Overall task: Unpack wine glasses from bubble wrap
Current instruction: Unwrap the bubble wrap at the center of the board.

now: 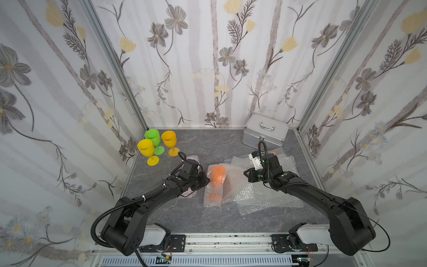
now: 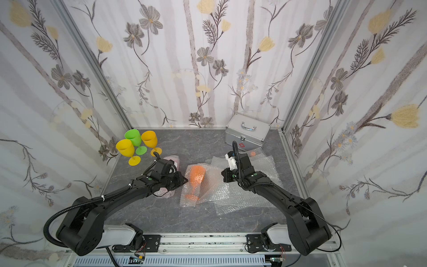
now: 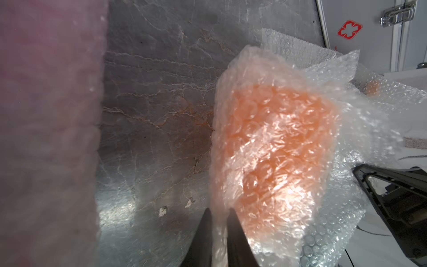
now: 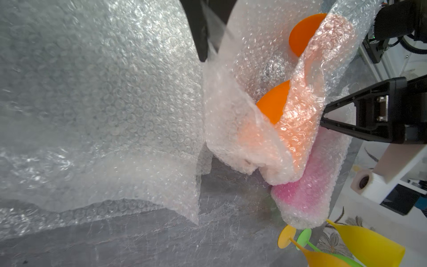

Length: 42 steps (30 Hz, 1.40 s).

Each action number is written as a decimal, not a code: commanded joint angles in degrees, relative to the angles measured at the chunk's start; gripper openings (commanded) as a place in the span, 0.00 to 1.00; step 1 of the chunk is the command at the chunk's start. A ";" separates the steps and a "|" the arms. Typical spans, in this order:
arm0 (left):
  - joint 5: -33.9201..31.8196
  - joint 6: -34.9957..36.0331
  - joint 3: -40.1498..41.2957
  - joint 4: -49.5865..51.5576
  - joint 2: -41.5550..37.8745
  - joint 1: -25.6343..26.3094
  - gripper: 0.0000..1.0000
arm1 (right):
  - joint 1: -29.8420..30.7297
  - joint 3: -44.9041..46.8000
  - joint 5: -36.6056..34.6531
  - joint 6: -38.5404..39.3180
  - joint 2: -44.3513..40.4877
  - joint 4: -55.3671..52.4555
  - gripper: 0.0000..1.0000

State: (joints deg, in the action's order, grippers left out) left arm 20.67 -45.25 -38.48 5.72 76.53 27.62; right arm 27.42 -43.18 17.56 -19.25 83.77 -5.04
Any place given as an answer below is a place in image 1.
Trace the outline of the amber glass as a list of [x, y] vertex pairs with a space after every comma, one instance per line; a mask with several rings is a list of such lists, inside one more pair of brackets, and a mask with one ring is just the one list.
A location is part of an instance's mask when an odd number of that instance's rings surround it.
[[180, 150], [176, 147], [176, 144], [177, 144], [176, 133], [173, 131], [165, 131], [161, 135], [161, 139], [163, 143], [170, 149], [168, 154], [171, 157], [176, 157], [180, 152]]

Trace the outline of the green plastic wine glass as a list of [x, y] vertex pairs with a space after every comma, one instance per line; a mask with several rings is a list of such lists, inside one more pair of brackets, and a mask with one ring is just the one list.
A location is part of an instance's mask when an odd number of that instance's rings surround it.
[[157, 129], [151, 129], [145, 132], [145, 139], [151, 140], [155, 151], [154, 154], [156, 156], [162, 155], [165, 152], [165, 148], [160, 145], [161, 142], [161, 136]]

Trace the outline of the orange glass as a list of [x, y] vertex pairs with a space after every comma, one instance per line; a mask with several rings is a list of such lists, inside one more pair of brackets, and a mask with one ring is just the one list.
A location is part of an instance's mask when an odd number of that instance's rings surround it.
[[224, 183], [227, 169], [222, 165], [214, 166], [211, 169], [211, 183], [214, 187], [214, 193], [209, 195], [209, 198], [214, 201], [220, 201], [222, 197], [218, 194], [220, 186]]

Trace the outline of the pink glass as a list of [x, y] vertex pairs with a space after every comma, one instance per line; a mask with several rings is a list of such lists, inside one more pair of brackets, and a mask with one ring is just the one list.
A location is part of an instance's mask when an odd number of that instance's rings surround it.
[[[187, 157], [188, 160], [195, 160], [197, 162], [200, 162], [199, 157], [197, 155], [190, 155]], [[185, 191], [181, 197], [182, 198], [193, 198], [196, 195], [196, 191], [193, 191], [191, 188], [189, 188], [187, 191]]]

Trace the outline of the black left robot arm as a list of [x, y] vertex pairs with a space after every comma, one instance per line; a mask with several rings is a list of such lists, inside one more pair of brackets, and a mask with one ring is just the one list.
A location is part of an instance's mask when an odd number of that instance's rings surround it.
[[183, 160], [160, 186], [138, 198], [123, 197], [114, 208], [103, 212], [92, 224], [92, 239], [102, 247], [115, 248], [129, 256], [141, 246], [148, 218], [157, 208], [188, 189], [197, 191], [209, 183], [197, 161]]

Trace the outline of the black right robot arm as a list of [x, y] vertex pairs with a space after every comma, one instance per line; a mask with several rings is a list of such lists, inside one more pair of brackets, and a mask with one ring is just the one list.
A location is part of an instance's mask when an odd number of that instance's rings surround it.
[[299, 175], [284, 171], [276, 155], [249, 155], [253, 167], [244, 171], [249, 182], [265, 182], [275, 191], [294, 196], [320, 211], [327, 224], [300, 223], [289, 231], [286, 244], [289, 249], [304, 245], [332, 245], [342, 253], [353, 256], [376, 237], [376, 232], [361, 202], [355, 198], [343, 199], [305, 182]]

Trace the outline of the yellow glass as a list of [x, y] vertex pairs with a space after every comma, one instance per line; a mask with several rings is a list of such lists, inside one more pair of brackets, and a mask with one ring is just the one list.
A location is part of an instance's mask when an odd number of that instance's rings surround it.
[[139, 141], [137, 148], [143, 156], [147, 157], [147, 164], [149, 166], [155, 166], [159, 163], [160, 159], [155, 155], [155, 147], [151, 140], [144, 139]]

